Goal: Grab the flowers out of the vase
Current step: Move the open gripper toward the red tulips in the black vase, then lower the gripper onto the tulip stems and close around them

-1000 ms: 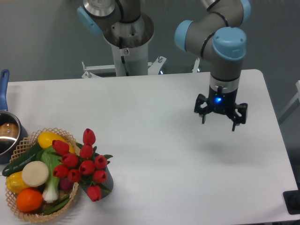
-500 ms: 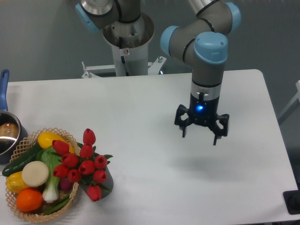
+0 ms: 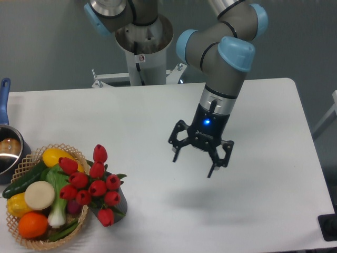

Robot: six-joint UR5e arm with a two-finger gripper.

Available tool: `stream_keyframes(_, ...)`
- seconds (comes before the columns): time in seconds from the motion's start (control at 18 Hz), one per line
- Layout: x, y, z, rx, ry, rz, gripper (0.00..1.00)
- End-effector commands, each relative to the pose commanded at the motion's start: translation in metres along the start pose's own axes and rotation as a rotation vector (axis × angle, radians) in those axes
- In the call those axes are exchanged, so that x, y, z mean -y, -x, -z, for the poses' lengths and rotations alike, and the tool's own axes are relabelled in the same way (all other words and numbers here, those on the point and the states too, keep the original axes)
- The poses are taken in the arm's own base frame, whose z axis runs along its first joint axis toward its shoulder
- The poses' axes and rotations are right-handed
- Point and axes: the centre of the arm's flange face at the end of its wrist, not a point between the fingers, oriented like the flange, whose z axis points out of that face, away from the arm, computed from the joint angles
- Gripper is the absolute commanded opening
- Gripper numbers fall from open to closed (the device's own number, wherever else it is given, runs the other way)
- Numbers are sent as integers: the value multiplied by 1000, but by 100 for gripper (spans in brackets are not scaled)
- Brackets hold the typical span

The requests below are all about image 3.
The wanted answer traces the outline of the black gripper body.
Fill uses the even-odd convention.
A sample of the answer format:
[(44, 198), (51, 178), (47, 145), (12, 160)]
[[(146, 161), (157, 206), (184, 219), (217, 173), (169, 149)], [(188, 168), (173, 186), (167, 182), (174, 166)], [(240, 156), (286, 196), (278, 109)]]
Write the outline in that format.
[(230, 115), (210, 113), (200, 104), (187, 133), (191, 145), (203, 151), (214, 151), (221, 144)]

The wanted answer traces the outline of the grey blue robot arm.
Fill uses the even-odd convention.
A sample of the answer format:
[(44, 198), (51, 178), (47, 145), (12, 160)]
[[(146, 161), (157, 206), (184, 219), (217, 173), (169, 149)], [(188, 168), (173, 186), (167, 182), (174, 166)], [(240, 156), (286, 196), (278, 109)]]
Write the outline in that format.
[[(204, 30), (184, 31), (176, 54), (207, 76), (191, 124), (178, 121), (168, 142), (174, 153), (191, 145), (209, 154), (212, 170), (227, 167), (234, 146), (222, 134), (255, 56), (251, 41), (268, 27), (258, 4), (210, 1), (217, 23)], [(84, 11), (102, 35), (114, 34), (124, 50), (132, 86), (166, 83), (166, 50), (173, 39), (170, 21), (157, 1), (88, 1)]]

